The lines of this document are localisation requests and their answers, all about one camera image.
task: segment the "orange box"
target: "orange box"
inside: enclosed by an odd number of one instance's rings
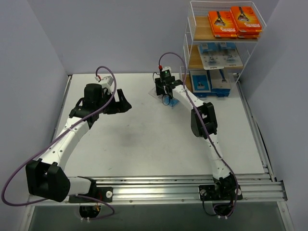
[[[209,11],[212,33],[215,37],[233,38],[237,37],[236,30],[229,11]]]
[[[231,17],[238,32],[262,32],[262,25],[250,6],[232,6]]]

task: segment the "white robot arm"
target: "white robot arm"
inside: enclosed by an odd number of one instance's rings
[[[202,108],[204,106],[204,102],[200,100],[198,97],[196,97],[194,94],[192,94],[189,90],[188,94],[190,98],[193,100],[194,104],[197,108]],[[193,106],[188,100],[186,93],[184,91],[183,85],[177,85],[174,89],[172,89],[173,97],[177,100],[179,100],[188,110],[193,111]],[[219,153],[221,153],[219,142],[218,142],[218,136],[217,134],[210,134],[211,140],[214,142],[216,149]],[[209,139],[205,139],[205,142],[207,143],[210,152],[207,152],[207,157],[210,160],[211,168],[213,177],[217,180],[219,178],[226,178],[230,175],[230,170],[226,167],[226,165],[222,162],[222,160],[217,156],[217,153],[214,149],[214,147],[211,145]]]
[[[84,177],[67,177],[64,173],[65,165],[80,139],[91,129],[99,115],[93,115],[87,120],[72,127],[81,118],[101,108],[111,98],[111,76],[97,79],[98,84],[88,84],[60,134],[70,130],[56,144],[51,146],[38,160],[32,160],[26,165],[26,176],[29,193],[58,202],[68,195],[84,194],[97,198],[99,189],[92,179]],[[131,108],[121,89],[117,90],[119,101],[113,98],[101,113],[124,113]]]
[[[205,152],[205,154],[207,155],[212,168],[214,183],[218,185],[216,195],[219,198],[229,197],[231,190],[236,187],[236,180],[234,178],[234,175],[232,175],[230,169],[222,160],[221,149],[217,136],[218,125],[213,104],[201,101],[188,89],[184,89],[183,82],[181,80],[175,80],[175,77],[171,75],[170,67],[163,68],[162,66],[159,66],[159,78],[155,79],[155,85],[157,95],[168,95],[171,99],[175,98],[179,100],[188,110],[191,111],[192,132],[196,137],[204,139],[209,148],[209,152]],[[217,154],[213,145],[209,141],[208,136],[203,129],[202,123],[197,113],[195,112],[193,105],[188,99],[186,92],[196,106],[199,114],[201,115],[202,121],[209,134],[209,137],[214,143],[216,150],[218,151],[220,156]]]

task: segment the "white wire rack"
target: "white wire rack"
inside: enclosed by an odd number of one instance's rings
[[[239,56],[243,62],[244,67],[246,66],[250,54],[252,53],[255,45],[257,44],[257,39],[224,39],[224,38],[215,38],[213,39],[206,39],[206,40],[195,40],[195,33],[197,29],[196,17],[197,16],[206,16],[208,15],[209,11],[229,11],[232,6],[250,6],[253,8],[255,14],[257,15],[262,28],[266,27],[266,23],[264,22],[259,10],[257,9],[256,5],[252,1],[191,1],[189,10],[188,10],[188,18],[187,18],[187,25],[185,30],[184,36],[184,43],[183,43],[183,58],[185,59],[185,64],[187,66],[187,73],[190,70],[189,64],[192,55],[192,47],[193,45],[199,45],[204,42],[235,42],[236,48],[239,53]],[[229,72],[237,72],[240,73],[239,77],[241,76],[242,70],[228,70]],[[184,67],[181,64],[180,67],[180,77],[184,75]]]

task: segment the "gray wall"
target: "gray wall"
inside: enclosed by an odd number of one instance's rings
[[[26,0],[0,1],[0,187],[51,141],[67,75]],[[6,193],[28,199],[25,172]],[[24,207],[0,204],[0,230],[17,230]]]
[[[307,8],[306,0],[279,1],[242,79],[296,230],[308,226]]]
[[[70,74],[152,72],[181,53],[189,0],[28,0]],[[255,0],[267,21],[278,0]],[[163,62],[177,70],[179,60]]]

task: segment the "purple cable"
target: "purple cable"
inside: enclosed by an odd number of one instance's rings
[[[166,54],[174,54],[174,55],[176,55],[177,57],[179,57],[179,58],[181,59],[183,65],[184,65],[183,88],[185,89],[186,96],[187,96],[189,102],[192,104],[192,107],[193,107],[193,109],[195,110],[195,112],[196,112],[196,114],[197,114],[197,116],[198,116],[198,118],[199,118],[199,120],[200,120],[200,122],[201,122],[201,124],[202,124],[202,128],[203,128],[203,130],[205,131],[205,134],[206,134],[208,140],[210,141],[211,145],[213,146],[213,148],[214,148],[216,154],[218,155],[218,157],[221,159],[221,161],[227,166],[227,168],[230,170],[230,172],[231,172],[232,175],[234,176],[235,184],[236,184],[236,193],[235,193],[235,199],[234,199],[234,203],[233,203],[232,210],[230,211],[230,213],[229,213],[228,215],[226,215],[226,217],[229,217],[229,216],[234,212],[234,209],[235,209],[235,206],[236,206],[236,203],[237,203],[237,193],[238,193],[238,191],[239,191],[239,184],[238,184],[237,178],[236,178],[235,173],[233,172],[232,168],[227,164],[227,162],[226,162],[226,161],[222,158],[222,156],[219,154],[219,152],[218,152],[218,150],[217,150],[217,148],[216,148],[214,142],[212,141],[212,139],[210,138],[210,135],[208,134],[208,131],[207,131],[206,127],[205,127],[205,124],[204,124],[204,122],[203,122],[203,119],[202,119],[202,117],[201,117],[201,115],[200,115],[200,113],[199,113],[199,111],[198,111],[196,105],[193,103],[193,100],[190,98],[188,92],[186,91],[186,77],[187,77],[187,76],[186,76],[186,73],[187,73],[187,68],[186,68],[186,63],[185,63],[185,61],[183,60],[183,58],[182,58],[181,56],[179,56],[178,54],[176,54],[176,53],[174,53],[174,52],[166,52],[166,53],[162,54],[162,56],[160,56],[160,58],[159,58],[159,60],[158,60],[158,65],[159,65],[159,66],[160,66],[160,61],[161,61],[162,57],[165,56]],[[215,210],[215,208],[216,208],[217,206],[219,206],[219,205],[224,205],[224,204],[216,204],[215,206],[213,206],[213,209]]]
[[[109,213],[109,214],[106,214],[106,215],[102,215],[102,216],[97,217],[97,218],[90,218],[89,220],[100,220],[100,219],[107,218],[107,217],[110,217],[110,216],[112,216],[113,214],[115,214],[115,209],[114,209],[111,205],[107,204],[107,203],[104,202],[104,201],[101,201],[101,200],[99,200],[99,199],[96,199],[96,198],[93,198],[93,197],[89,197],[89,196],[83,196],[83,195],[77,195],[76,197],[83,198],[83,199],[88,199],[88,200],[92,200],[92,201],[95,201],[95,202],[97,202],[97,203],[101,203],[101,204],[107,206],[108,208],[110,208],[110,209],[112,210],[112,213]]]
[[[80,119],[79,121],[77,121],[76,123],[74,123],[70,129],[72,129],[73,127],[75,127],[76,125],[78,125],[79,123],[81,123],[82,121],[85,121],[86,119],[88,119],[89,117],[99,113],[101,110],[103,110],[106,106],[108,106],[108,104],[111,102],[111,100],[114,98],[115,96],[115,93],[116,93],[116,79],[115,79],[115,75],[114,73],[106,66],[99,66],[97,69],[96,69],[96,72],[95,74],[97,75],[98,73],[98,70],[101,69],[101,68],[104,68],[106,69],[107,71],[110,72],[112,78],[114,79],[114,82],[115,82],[115,87],[114,87],[114,91],[112,92],[112,95],[110,97],[110,99],[99,109],[97,109],[95,112],[83,117],[82,119]],[[54,139],[50,144],[49,146],[43,148],[41,151],[39,151],[38,153],[36,153],[35,155],[33,155],[32,157],[30,157],[29,159],[27,159],[23,164],[21,164],[11,175],[10,177],[8,178],[8,180],[5,182],[3,188],[2,188],[2,191],[1,191],[1,200],[3,201],[3,203],[5,203],[6,205],[9,205],[9,206],[26,206],[26,205],[32,205],[34,203],[38,203],[38,202],[42,202],[42,201],[46,201],[47,199],[44,198],[44,199],[40,199],[40,200],[36,200],[36,201],[31,201],[31,202],[26,202],[26,203],[20,203],[20,204],[14,204],[14,203],[11,203],[11,202],[8,202],[6,199],[5,199],[5,191],[8,187],[8,185],[10,184],[11,180],[16,176],[16,174],[24,167],[26,166],[26,164],[28,162],[30,162],[31,160],[33,160],[34,158],[42,155],[47,149],[49,149],[52,145],[54,145],[58,140],[60,140],[63,136],[65,136],[68,132],[70,132],[70,129],[67,129],[65,132],[63,132],[60,136],[58,136],[56,139]]]

